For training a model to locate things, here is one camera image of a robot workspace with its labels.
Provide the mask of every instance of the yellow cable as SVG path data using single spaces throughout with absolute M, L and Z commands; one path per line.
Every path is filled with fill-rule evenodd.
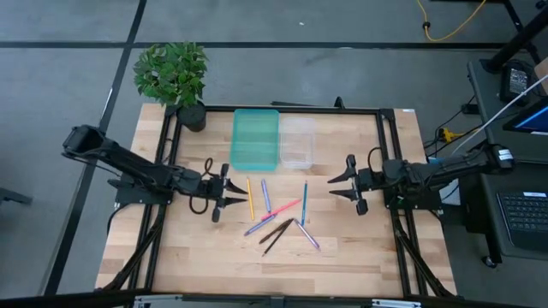
M 441 42 L 443 40 L 446 40 L 450 37 L 452 37 L 453 35 L 457 34 L 459 31 L 461 31 L 461 29 L 469 22 L 473 19 L 474 16 L 476 16 L 476 14 L 480 11 L 480 9 L 483 7 L 483 5 L 487 2 L 487 0 L 483 0 L 483 2 L 478 6 L 478 8 L 457 28 L 455 29 L 455 31 L 453 31 L 452 33 L 449 33 L 447 34 L 446 36 L 442 37 L 442 38 L 431 38 L 430 37 L 430 33 L 428 32 L 428 27 L 424 27 L 425 29 L 425 34 L 426 34 L 426 37 L 431 41 L 431 42 Z M 420 6 L 420 9 L 422 10 L 422 14 L 425 16 L 425 22 L 428 22 L 428 16 L 426 15 L 426 10 L 425 8 L 422 6 L 422 3 L 420 2 L 420 0 L 417 0 L 417 3 L 419 4 Z

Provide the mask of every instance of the green leaves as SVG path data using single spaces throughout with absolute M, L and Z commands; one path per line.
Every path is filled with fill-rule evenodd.
M 202 98 L 207 57 L 196 43 L 168 43 L 144 50 L 134 65 L 140 95 L 168 106 L 191 106 Z

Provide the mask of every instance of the black cable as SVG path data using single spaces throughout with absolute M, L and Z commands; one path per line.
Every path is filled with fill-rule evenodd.
M 515 116 L 515 115 L 517 115 L 518 113 L 519 113 L 519 112 L 513 112 L 513 113 L 511 113 L 511 114 L 509 114 L 509 115 L 501 116 L 501 117 L 499 117 L 498 119 L 496 119 L 495 121 L 500 121 L 500 120 L 506 119 L 506 118 L 508 118 L 508 117 Z M 468 135 L 469 133 L 473 132 L 474 130 L 480 128 L 482 125 L 483 125 L 483 124 L 480 124 L 480 125 L 478 125 L 477 127 L 474 127 L 474 128 L 472 128 L 472 129 L 470 129 L 469 131 L 465 132 L 463 135 L 456 137 L 455 139 L 451 140 L 451 142 L 449 142 L 449 143 L 445 144 L 444 146 L 442 146 L 441 148 L 439 148 L 439 150 L 436 150 L 435 152 L 433 152 L 433 153 L 431 153 L 431 154 L 426 154 L 426 155 L 427 155 L 428 157 L 430 157 L 430 156 L 432 156 L 432 155 L 434 155 L 434 154 L 437 154 L 439 151 L 443 150 L 446 146 L 448 146 L 448 145 L 452 144 L 453 142 L 459 140 L 460 138 L 462 138 L 462 137 Z
M 367 154 L 367 166 L 369 167 L 369 169 L 372 171 L 372 168 L 371 168 L 371 154 L 375 151 L 375 150 L 380 150 L 380 146 L 375 146 L 374 148 L 372 148 L 369 153 Z
M 434 140 L 428 140 L 427 142 L 422 143 L 422 148 L 426 150 L 429 147 L 435 145 L 437 142 L 439 142 L 439 138 L 436 138 Z
M 442 218 L 438 214 L 436 214 L 435 211 L 433 210 L 428 210 L 428 211 L 432 213 L 432 215 L 434 215 L 434 217 L 436 217 L 439 220 L 439 223 L 442 223 Z
M 112 219 L 114 218 L 114 216 L 116 215 L 117 212 L 119 212 L 121 209 L 123 209 L 124 207 L 126 207 L 126 205 L 122 206 L 120 204 L 120 206 L 115 209 L 112 214 L 110 214 L 110 217 L 109 217 L 109 222 L 107 222 L 106 224 L 106 234 L 109 235 L 109 232 L 110 232 L 110 224 L 112 223 Z
M 88 162 L 88 161 L 86 161 L 86 160 L 78 159 L 78 158 L 75 158 L 75 157 L 69 157 L 69 156 L 65 156 L 65 157 L 68 158 L 68 159 L 74 160 L 75 162 L 84 163 L 84 164 L 86 164 L 86 165 L 90 165 L 90 166 L 92 166 L 92 167 L 96 167 L 96 168 L 102 169 L 102 170 L 104 170 L 104 171 L 106 171 L 106 172 L 110 172 L 110 173 L 112 173 L 113 175 L 115 175 L 115 176 L 117 176 L 117 177 L 121 177 L 121 175 L 119 175 L 118 173 L 116 173 L 116 172 L 114 172 L 114 171 L 112 171 L 112 170 L 110 170 L 110 169 L 108 169 L 108 168 L 101 167 L 101 166 L 97 165 L 96 163 L 90 163 L 90 162 Z
M 209 172 L 209 170 L 211 170 L 211 166 L 213 166 L 213 158 L 209 157 L 205 160 L 205 163 L 204 163 L 204 170 L 205 171 L 201 176 L 202 178 L 206 175 L 213 176 Z M 202 215 L 202 214 L 206 213 L 207 207 L 209 206 L 209 200 L 208 199 L 205 200 L 205 207 L 204 207 L 203 210 L 196 210 L 194 208 L 194 206 L 192 205 L 192 199 L 193 199 L 192 195 L 190 197 L 188 197 L 188 207 L 190 208 L 190 211 L 192 211 L 196 215 Z
M 468 103 L 466 103 L 466 105 L 470 105 L 470 104 L 472 103 L 472 101 L 474 100 L 475 97 L 476 97 L 476 96 L 473 95 L 473 96 L 468 100 Z M 447 120 L 447 121 L 443 122 L 442 124 L 440 124 L 440 125 L 436 128 L 436 130 L 434 131 L 434 139 L 439 138 L 439 136 L 438 136 L 438 131 L 439 131 L 439 129 L 440 129 L 443 125 L 449 123 L 450 121 L 453 121 L 453 119 L 455 119 L 456 116 L 460 115 L 463 111 L 464 111 L 464 109 L 463 109 L 463 107 L 461 107 L 461 109 L 460 109 L 457 113 L 455 113 L 449 120 Z M 434 156 L 434 157 L 438 157 L 438 143 L 435 143 L 434 145 L 435 145 L 435 147 L 434 147 L 434 154 L 435 154 L 435 156 Z
M 458 185 L 457 185 L 455 188 L 453 188 L 453 190 L 452 190 L 447 196 L 445 196 L 444 198 L 442 198 L 442 202 L 443 202 L 444 200 L 446 200 L 447 198 L 449 198 L 453 193 L 455 193 L 457 189 L 459 189 L 459 186 L 458 186 Z

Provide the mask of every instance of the clear plastic container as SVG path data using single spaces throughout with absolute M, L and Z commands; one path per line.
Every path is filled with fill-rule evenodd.
M 316 121 L 286 117 L 280 125 L 282 146 L 280 159 L 285 168 L 309 169 L 314 164 Z

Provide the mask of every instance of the black plant pot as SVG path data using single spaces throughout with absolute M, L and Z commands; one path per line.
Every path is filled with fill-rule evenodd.
M 181 107 L 177 111 L 177 120 L 191 131 L 197 133 L 206 128 L 206 106 L 204 103 L 198 101 L 194 106 Z

